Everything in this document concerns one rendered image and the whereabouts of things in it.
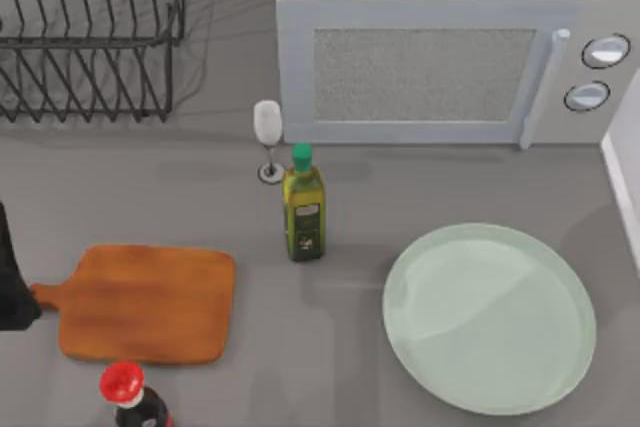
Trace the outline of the green olive oil bottle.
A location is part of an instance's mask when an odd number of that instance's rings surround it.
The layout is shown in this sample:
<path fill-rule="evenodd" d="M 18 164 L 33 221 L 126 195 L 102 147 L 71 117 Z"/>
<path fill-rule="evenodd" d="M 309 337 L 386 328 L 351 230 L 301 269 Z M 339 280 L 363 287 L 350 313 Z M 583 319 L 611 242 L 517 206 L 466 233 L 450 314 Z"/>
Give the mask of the green olive oil bottle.
<path fill-rule="evenodd" d="M 306 262 L 325 253 L 326 194 L 321 171 L 313 164 L 312 147 L 291 148 L 292 166 L 284 173 L 282 203 L 289 259 Z"/>

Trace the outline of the clear wine glass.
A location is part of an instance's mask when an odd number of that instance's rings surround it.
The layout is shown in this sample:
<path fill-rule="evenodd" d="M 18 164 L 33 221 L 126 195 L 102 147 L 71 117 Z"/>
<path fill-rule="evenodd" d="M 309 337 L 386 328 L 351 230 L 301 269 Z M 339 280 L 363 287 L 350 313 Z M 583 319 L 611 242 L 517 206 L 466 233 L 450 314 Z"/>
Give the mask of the clear wine glass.
<path fill-rule="evenodd" d="M 282 182 L 284 167 L 275 161 L 274 151 L 283 135 L 283 121 L 280 105 L 274 100 L 261 100 L 253 109 L 254 133 L 265 148 L 267 162 L 258 168 L 258 178 L 267 185 Z"/>

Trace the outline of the microwave door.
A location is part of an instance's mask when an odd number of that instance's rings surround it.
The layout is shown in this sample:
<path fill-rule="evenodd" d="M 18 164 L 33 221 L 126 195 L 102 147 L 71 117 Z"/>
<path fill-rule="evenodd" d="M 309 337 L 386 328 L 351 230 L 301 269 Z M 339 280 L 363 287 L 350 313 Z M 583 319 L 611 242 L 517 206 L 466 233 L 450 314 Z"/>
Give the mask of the microwave door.
<path fill-rule="evenodd" d="M 281 0 L 284 134 L 325 144 L 514 144 L 565 3 Z"/>

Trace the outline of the wooden cutting board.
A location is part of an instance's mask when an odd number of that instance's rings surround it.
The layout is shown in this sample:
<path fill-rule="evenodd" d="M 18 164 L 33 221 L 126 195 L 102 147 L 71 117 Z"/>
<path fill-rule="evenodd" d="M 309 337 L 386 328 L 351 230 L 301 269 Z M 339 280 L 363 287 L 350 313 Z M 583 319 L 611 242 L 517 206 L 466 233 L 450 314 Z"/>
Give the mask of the wooden cutting board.
<path fill-rule="evenodd" d="M 35 283 L 59 315 L 58 345 L 85 361 L 205 364 L 224 352 L 236 263 L 220 251 L 101 244 L 60 284 Z"/>

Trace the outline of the pale green round plate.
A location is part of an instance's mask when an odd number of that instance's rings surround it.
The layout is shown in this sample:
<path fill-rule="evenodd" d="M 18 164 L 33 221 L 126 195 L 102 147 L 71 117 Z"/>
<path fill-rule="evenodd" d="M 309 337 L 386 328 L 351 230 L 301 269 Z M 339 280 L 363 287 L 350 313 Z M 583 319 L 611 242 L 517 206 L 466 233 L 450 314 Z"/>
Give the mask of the pale green round plate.
<path fill-rule="evenodd" d="M 594 307 L 575 270 L 535 237 L 494 224 L 446 226 L 412 242 L 388 273 L 382 316 L 418 384 L 483 415 L 563 400 L 596 350 Z"/>

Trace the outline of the small microwave knob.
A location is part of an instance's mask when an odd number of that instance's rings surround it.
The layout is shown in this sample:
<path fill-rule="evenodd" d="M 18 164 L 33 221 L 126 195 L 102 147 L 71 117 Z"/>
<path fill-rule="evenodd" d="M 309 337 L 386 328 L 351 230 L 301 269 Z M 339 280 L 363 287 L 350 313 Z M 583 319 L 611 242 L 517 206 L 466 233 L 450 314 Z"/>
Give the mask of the small microwave knob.
<path fill-rule="evenodd" d="M 594 81 L 572 87 L 564 96 L 564 104 L 573 112 L 588 112 L 601 107 L 610 96 L 609 86 Z"/>

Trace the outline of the dark bottle with red cap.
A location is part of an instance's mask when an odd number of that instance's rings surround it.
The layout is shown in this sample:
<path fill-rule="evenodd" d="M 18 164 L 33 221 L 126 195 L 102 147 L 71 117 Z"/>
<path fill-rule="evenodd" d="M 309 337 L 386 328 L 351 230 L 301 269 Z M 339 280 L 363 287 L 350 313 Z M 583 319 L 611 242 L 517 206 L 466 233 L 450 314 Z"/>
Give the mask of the dark bottle with red cap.
<path fill-rule="evenodd" d="M 103 398 L 115 407 L 116 427 L 176 427 L 164 400 L 146 385 L 139 364 L 111 363 L 100 377 L 99 388 Z"/>

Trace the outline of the large microwave knob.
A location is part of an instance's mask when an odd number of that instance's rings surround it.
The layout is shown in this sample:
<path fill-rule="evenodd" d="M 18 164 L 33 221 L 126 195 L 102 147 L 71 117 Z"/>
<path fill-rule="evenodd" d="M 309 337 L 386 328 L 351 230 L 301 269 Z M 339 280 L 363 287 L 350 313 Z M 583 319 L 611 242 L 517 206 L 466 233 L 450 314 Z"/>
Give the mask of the large microwave knob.
<path fill-rule="evenodd" d="M 612 34 L 587 43 L 582 51 L 582 62 L 590 69 L 607 69 L 621 63 L 630 50 L 627 37 Z"/>

